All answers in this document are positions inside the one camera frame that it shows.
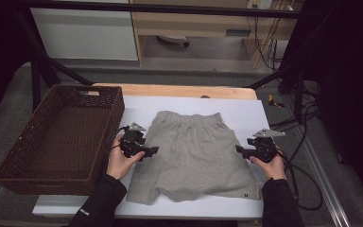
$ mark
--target gray fabric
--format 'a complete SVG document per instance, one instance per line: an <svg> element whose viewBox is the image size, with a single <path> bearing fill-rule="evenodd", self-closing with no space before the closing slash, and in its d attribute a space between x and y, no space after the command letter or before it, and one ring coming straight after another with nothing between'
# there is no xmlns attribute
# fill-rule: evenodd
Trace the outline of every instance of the gray fabric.
<svg viewBox="0 0 363 227"><path fill-rule="evenodd" d="M146 146L160 148L136 164L128 201L151 204L160 193L173 201L193 201L202 194L260 199L247 161L235 151L239 142L220 113L159 112L146 139Z"/></svg>

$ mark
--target white tabletop surface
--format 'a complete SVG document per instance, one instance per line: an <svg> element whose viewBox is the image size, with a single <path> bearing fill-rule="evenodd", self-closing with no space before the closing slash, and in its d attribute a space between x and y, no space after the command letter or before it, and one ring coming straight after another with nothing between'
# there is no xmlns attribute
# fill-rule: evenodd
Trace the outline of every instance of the white tabletop surface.
<svg viewBox="0 0 363 227"><path fill-rule="evenodd" d="M231 129L240 144L248 148L247 138L261 129L268 129L268 121L261 101L245 99L218 99L163 96L124 96L125 112L120 126L136 122L149 129L159 111L178 114L210 115L221 113L223 121ZM262 187L265 177L258 166L248 162L257 183ZM129 187L133 168L122 179ZM33 214L46 217L71 217L87 200L85 196L41 195ZM195 201L174 202L161 195L151 205L126 201L119 204L115 215L119 218L205 218L251 219L262 217L263 201L222 198L202 195Z"/></svg>

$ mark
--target basket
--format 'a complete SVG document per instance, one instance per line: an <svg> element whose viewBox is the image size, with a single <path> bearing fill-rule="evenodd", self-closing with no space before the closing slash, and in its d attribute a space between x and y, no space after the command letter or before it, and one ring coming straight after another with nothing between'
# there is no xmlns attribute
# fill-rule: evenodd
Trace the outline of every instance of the basket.
<svg viewBox="0 0 363 227"><path fill-rule="evenodd" d="M55 85L0 165L20 195L90 195L125 110L121 87Z"/></svg>

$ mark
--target white cabinet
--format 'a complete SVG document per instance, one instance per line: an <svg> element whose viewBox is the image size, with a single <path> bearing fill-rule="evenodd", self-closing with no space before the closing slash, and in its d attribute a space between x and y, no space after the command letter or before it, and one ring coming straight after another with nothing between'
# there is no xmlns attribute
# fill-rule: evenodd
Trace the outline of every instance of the white cabinet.
<svg viewBox="0 0 363 227"><path fill-rule="evenodd" d="M52 58L138 61L129 12L69 9L31 11L46 51Z"/></svg>

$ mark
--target hand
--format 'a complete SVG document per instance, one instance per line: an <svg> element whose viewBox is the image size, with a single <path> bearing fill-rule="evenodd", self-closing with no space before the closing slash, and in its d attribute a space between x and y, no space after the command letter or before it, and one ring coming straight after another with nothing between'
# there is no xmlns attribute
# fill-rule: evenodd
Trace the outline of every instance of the hand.
<svg viewBox="0 0 363 227"><path fill-rule="evenodd" d="M273 180L285 179L285 165L281 156L276 155L269 163L264 163L260 159L251 156L250 161L261 167L267 179Z"/></svg>
<svg viewBox="0 0 363 227"><path fill-rule="evenodd" d="M128 174L132 165L138 162L138 160L146 154L145 152L140 151L133 157L127 158L119 147L120 139L122 137L123 135L118 135L112 142L112 147L115 148L113 148L110 152L107 168L107 174L117 180L124 178Z"/></svg>

